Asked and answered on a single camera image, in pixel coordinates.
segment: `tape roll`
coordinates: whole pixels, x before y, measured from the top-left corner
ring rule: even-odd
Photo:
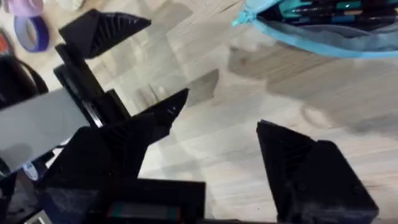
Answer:
[[[29,34],[29,26],[33,27],[34,34]],[[28,52],[43,52],[49,46],[49,29],[40,16],[15,17],[14,30],[19,43]]]
[[[57,0],[61,8],[67,11],[76,11],[82,7],[85,0]]]
[[[7,0],[9,11],[15,16],[33,17],[43,13],[43,0]]]

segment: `black triangular support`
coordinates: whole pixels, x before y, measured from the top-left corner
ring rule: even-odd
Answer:
[[[59,32],[83,58],[94,58],[150,26],[150,20],[126,13],[96,9],[62,27]]]

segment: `light blue pencil case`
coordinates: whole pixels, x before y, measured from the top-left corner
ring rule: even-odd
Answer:
[[[296,27],[257,16],[282,1],[296,0],[247,0],[232,25],[253,24],[261,32],[281,42],[330,57],[398,57],[398,23],[363,31],[336,25]]]

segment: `blue tape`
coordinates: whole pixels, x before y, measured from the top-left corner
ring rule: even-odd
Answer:
[[[28,23],[32,24],[35,40],[32,40],[29,35]],[[49,47],[49,29],[40,16],[15,17],[14,30],[19,43],[28,52],[43,52]]]

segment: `wooden surface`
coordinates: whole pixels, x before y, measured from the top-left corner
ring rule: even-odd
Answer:
[[[152,145],[141,177],[205,180],[206,216],[272,221],[256,123],[266,119],[339,145],[380,208],[398,219],[398,60],[339,60],[231,28],[237,0],[89,0],[66,12],[48,0],[51,46],[30,54],[18,46],[12,18],[0,13],[18,57],[51,89],[61,63],[57,29],[91,7],[152,19],[153,25],[89,61],[105,89],[115,88],[134,114],[156,98],[191,88],[171,135]]]

